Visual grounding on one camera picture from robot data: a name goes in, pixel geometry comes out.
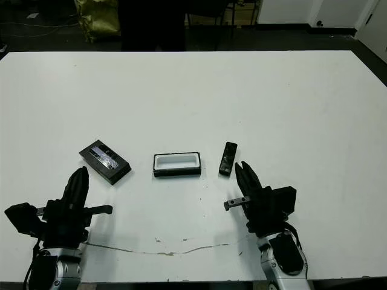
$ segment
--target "black pants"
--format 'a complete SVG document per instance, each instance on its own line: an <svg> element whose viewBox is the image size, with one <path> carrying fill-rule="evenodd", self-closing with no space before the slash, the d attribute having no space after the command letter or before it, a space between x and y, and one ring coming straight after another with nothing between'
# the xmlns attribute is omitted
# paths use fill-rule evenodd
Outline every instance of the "black pants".
<svg viewBox="0 0 387 290"><path fill-rule="evenodd" d="M183 0L119 0L122 51L184 51Z"/></svg>

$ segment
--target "black remote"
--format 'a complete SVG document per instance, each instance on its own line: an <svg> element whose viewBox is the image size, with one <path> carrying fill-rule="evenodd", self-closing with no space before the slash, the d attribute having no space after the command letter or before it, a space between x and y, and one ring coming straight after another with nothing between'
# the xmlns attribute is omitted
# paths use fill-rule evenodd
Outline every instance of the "black remote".
<svg viewBox="0 0 387 290"><path fill-rule="evenodd" d="M234 163L236 147L238 145L235 143L227 142L224 148L222 160L219 166L219 173L222 175L230 176L232 166Z"/></svg>

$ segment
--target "black device with screen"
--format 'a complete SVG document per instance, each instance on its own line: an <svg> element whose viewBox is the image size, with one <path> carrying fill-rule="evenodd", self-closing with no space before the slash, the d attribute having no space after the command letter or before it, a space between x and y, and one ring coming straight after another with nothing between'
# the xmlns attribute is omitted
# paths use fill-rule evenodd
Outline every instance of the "black device with screen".
<svg viewBox="0 0 387 290"><path fill-rule="evenodd" d="M131 171L129 163L100 140L84 148L79 154L111 185Z"/></svg>
<svg viewBox="0 0 387 290"><path fill-rule="evenodd" d="M224 148L222 160L219 166L219 173L222 175L230 176L232 166L234 163L234 158L236 154L236 147L238 145L235 143L227 142Z"/></svg>

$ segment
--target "metal robot arm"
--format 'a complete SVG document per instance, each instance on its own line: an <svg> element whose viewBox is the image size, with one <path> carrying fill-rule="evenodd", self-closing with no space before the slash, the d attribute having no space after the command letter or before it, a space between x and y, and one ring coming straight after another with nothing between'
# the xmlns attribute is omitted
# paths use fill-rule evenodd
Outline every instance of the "metal robot arm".
<svg viewBox="0 0 387 290"><path fill-rule="evenodd" d="M78 247L87 240L85 228L90 226L94 214L112 213L110 205L85 208L88 190L89 174L82 167L69 178L62 199L49 200L44 208L23 203L6 209L5 214L19 233L37 238L24 289L27 282L31 290L77 289L82 258Z"/></svg>
<svg viewBox="0 0 387 290"><path fill-rule="evenodd" d="M224 203L228 211L241 206L249 220L249 233L258 237L261 265L269 283L269 290L310 289L307 282L308 263L297 231L286 221L294 212L296 190L283 187L272 190L262 188L251 167L242 161L235 164L238 185L244 197Z"/></svg>

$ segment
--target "wall baseboard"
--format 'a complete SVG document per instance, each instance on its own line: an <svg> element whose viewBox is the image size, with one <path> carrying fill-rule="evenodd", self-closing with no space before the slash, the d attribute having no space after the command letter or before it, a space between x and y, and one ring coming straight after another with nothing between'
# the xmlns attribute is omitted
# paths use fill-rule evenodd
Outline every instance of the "wall baseboard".
<svg viewBox="0 0 387 290"><path fill-rule="evenodd" d="M355 28L328 28L311 27L306 23L299 24L256 24L257 30L305 30L310 34L348 34L354 36L357 32Z"/></svg>

